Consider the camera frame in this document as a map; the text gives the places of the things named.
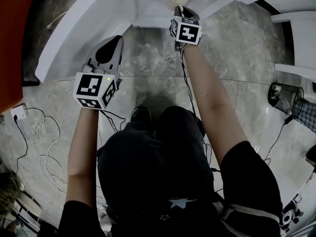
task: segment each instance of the forearm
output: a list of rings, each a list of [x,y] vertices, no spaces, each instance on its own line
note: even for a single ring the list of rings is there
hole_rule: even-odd
[[[247,138],[222,81],[198,47],[187,46],[184,57],[203,126],[221,165],[225,154]]]
[[[69,151],[69,176],[95,177],[98,119],[98,110],[81,109]]]

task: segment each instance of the wall outlet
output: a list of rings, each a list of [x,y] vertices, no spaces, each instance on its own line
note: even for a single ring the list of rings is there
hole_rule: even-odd
[[[12,115],[13,120],[14,120],[15,115],[17,116],[18,120],[25,119],[27,116],[26,105],[22,104],[11,109],[11,115]]]

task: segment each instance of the gray marble floor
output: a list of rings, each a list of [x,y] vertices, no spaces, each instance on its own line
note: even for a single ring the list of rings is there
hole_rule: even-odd
[[[179,55],[173,50],[174,42],[168,31],[131,27],[124,34],[124,42],[121,64],[123,82],[108,110],[128,118],[140,104],[150,107],[155,117],[170,105],[191,109]],[[222,79],[250,143],[264,158],[284,120],[284,116],[267,102],[269,85],[275,80],[291,85],[300,83],[299,77],[276,73],[273,68],[274,62],[291,60],[284,47],[281,26],[273,24],[270,15],[257,5],[233,2],[204,20],[199,46]],[[34,52],[41,50],[37,46]],[[24,61],[29,68],[26,73],[30,75],[34,72],[36,57],[38,54]],[[60,140],[51,148],[49,155],[60,162],[65,180],[68,151],[79,115],[79,106],[72,97],[73,86],[74,81],[70,80],[23,88],[23,102],[27,107],[43,110],[47,116],[55,118],[60,126]],[[4,113],[4,116],[5,124],[0,125],[0,156],[15,171],[16,159],[23,155],[26,147],[10,112]],[[39,130],[38,139],[34,129],[40,120],[39,113],[30,112],[25,120],[18,122],[29,143],[28,155],[19,162],[18,176],[25,184],[26,191],[42,206],[42,218],[58,226],[65,195],[45,179],[38,159],[39,155],[46,153],[47,146],[57,133],[53,124],[47,121]],[[119,127],[120,120],[114,118],[114,122]],[[100,116],[98,147],[104,145],[113,133],[108,120]],[[315,139],[314,133],[293,122],[274,148],[275,152],[281,153],[272,154],[272,165],[280,167],[282,162],[286,162],[285,153],[293,156],[291,159],[304,154]],[[60,174],[54,162],[49,162],[48,166],[56,175]],[[211,166],[218,168],[214,154]],[[220,174],[215,173],[214,189],[220,189],[222,185]]]

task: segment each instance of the orange object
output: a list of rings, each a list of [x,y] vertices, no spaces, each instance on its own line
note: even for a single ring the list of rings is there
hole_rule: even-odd
[[[0,113],[18,104],[22,92],[22,44],[32,0],[0,0]]]

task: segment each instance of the black t-shirt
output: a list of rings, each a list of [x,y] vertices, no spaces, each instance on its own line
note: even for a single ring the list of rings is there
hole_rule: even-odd
[[[221,174],[224,202],[216,194],[153,201],[150,211],[112,224],[112,236],[280,236],[278,185],[249,142],[225,155]],[[96,209],[78,201],[65,204],[58,235],[105,236]]]

